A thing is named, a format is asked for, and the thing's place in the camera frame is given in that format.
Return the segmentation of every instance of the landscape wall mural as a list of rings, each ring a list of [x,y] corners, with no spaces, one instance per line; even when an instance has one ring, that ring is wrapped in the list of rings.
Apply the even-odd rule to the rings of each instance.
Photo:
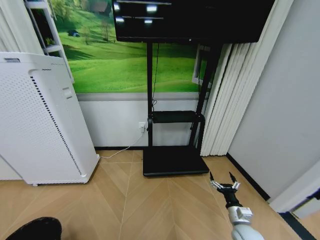
[[[77,93],[147,91],[146,44],[116,40],[111,0],[51,2]],[[156,92],[197,92],[192,82],[196,52],[196,45],[160,44]]]

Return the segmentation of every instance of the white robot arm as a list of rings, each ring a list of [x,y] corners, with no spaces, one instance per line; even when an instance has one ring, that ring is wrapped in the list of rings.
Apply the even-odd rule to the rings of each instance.
[[[253,213],[250,208],[243,207],[236,198],[236,192],[240,186],[240,182],[229,172],[232,184],[218,183],[214,180],[210,172],[210,183],[222,193],[226,201],[226,209],[229,212],[229,219],[233,226],[231,236],[233,240],[264,240],[262,235],[254,230],[251,224]]]

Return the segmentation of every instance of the white wall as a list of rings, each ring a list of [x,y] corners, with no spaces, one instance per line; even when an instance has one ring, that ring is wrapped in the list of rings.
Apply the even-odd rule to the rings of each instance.
[[[147,122],[146,100],[79,100],[95,147],[129,146],[141,135],[139,122]],[[197,100],[158,100],[155,110],[195,110],[197,103]],[[187,145],[191,132],[190,126],[191,123],[153,124],[153,145]],[[147,145],[148,133],[145,131],[144,136],[135,146]]]
[[[277,197],[320,156],[320,1],[294,1],[229,153]]]

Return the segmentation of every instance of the white cable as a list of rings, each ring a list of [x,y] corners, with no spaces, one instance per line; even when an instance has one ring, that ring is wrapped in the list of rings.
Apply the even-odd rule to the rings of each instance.
[[[113,155],[111,155],[111,156],[100,156],[100,158],[110,159],[110,158],[112,158],[114,155],[117,155],[118,153],[121,153],[122,151],[127,150],[128,148],[130,148],[130,147],[132,147],[133,145],[135,145],[135,144],[142,138],[143,135],[144,135],[144,132],[141,134],[141,136],[140,136],[137,140],[135,140],[134,143],[132,143],[130,146],[126,147],[125,149],[122,149],[122,150],[116,152],[115,154],[113,154]]]

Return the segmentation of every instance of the white curtain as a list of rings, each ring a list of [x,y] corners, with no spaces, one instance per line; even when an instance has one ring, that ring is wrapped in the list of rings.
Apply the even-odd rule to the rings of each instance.
[[[44,54],[23,0],[0,0],[0,52]]]
[[[205,111],[201,156],[225,155],[293,0],[276,0],[259,42],[223,46]]]

